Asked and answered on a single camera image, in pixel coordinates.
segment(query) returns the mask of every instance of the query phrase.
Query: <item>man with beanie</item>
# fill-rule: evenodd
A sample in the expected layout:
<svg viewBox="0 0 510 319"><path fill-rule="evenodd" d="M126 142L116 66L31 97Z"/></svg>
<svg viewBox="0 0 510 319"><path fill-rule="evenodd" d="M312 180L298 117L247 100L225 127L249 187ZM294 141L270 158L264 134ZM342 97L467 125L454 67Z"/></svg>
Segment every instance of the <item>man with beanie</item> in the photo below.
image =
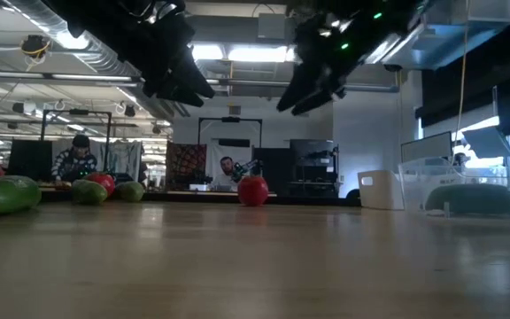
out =
<svg viewBox="0 0 510 319"><path fill-rule="evenodd" d="M89 138L77 135L72 147L62 151L52 165L52 178L56 182L73 182L82 175L96 171L97 160L89 152Z"/></svg>

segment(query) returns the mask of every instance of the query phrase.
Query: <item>plaid shirt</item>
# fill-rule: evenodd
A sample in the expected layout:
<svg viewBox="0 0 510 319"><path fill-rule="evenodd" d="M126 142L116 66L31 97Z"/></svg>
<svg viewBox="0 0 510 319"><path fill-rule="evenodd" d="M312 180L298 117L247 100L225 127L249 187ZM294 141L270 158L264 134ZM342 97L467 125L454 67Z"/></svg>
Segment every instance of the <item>plaid shirt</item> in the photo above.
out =
<svg viewBox="0 0 510 319"><path fill-rule="evenodd" d="M83 159L76 159L70 156L72 151L72 148L64 150L54 159L51 170L53 179L60 181L75 170L96 171L97 159L94 155L88 153Z"/></svg>

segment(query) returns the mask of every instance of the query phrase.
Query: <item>man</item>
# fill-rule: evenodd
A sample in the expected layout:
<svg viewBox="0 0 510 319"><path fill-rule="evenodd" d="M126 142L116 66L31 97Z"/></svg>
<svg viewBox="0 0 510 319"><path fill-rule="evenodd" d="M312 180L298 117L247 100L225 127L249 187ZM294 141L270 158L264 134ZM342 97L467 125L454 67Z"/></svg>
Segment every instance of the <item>man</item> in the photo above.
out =
<svg viewBox="0 0 510 319"><path fill-rule="evenodd" d="M220 167L223 174L213 179L212 186L215 186L215 188L229 187L231 191L237 191L237 183L231 180L231 175L234 172L234 161L229 156L223 157L220 159Z"/></svg>
<svg viewBox="0 0 510 319"><path fill-rule="evenodd" d="M77 135L72 147L62 151L52 166L52 178L56 182L73 182L81 176L96 171L97 160L89 152L89 138Z"/></svg>

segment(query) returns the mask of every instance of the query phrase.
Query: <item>white wall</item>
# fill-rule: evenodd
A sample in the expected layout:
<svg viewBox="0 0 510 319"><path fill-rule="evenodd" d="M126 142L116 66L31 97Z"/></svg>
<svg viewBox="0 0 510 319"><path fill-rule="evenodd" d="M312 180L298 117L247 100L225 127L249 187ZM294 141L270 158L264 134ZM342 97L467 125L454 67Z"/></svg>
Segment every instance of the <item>white wall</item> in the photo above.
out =
<svg viewBox="0 0 510 319"><path fill-rule="evenodd" d="M312 111L310 117L294 117L290 112L278 113L278 100L267 101L258 97L240 97L234 101L231 97L216 97L207 101L202 108L188 107L192 117L175 118L173 123L173 142L177 144L197 143L198 117L221 118L228 115L228 103L242 107L242 119L262 119L262 146L269 148L288 148L290 139L332 139L333 105ZM222 123L204 121L202 123L201 144L209 144L219 138L249 139L251 145L259 146L259 124L242 121L240 123Z"/></svg>
<svg viewBox="0 0 510 319"><path fill-rule="evenodd" d="M418 137L421 73L410 72L400 93L351 92L334 105L334 141L340 145L340 197L359 188L357 174L397 171L400 145Z"/></svg>

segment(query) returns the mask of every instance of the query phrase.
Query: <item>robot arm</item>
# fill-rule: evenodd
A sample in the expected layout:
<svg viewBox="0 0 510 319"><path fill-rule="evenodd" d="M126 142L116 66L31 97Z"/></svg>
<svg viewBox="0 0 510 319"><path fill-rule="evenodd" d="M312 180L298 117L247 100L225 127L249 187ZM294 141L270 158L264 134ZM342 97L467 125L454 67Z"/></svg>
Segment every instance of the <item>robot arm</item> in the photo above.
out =
<svg viewBox="0 0 510 319"><path fill-rule="evenodd" d="M194 30L184 18L183 0L42 1L67 21L73 36L88 30L139 69L149 97L202 106L197 94L214 96L188 47ZM290 1L311 3L313 10L297 27L294 44L302 63L277 106L281 112L293 107L296 115L343 98L347 76L390 35L406 38L437 0Z"/></svg>
<svg viewBox="0 0 510 319"><path fill-rule="evenodd" d="M202 106L214 91L197 69L188 44L194 30L183 0L42 0L74 36L88 30L142 72L149 97Z"/></svg>
<svg viewBox="0 0 510 319"><path fill-rule="evenodd" d="M254 160L250 161L249 163L246 163L243 165L236 163L234 165L234 172L231 174L231 180L236 183L239 183L239 181L241 181L241 179L243 178L243 176L245 174L251 172L251 170L254 169L255 167L261 167L261 166L262 166L262 163L258 159L254 159Z"/></svg>
<svg viewBox="0 0 510 319"><path fill-rule="evenodd" d="M393 36L403 41L437 0L315 0L315 14L301 23L294 43L302 63L277 106L298 115L345 96L345 79Z"/></svg>

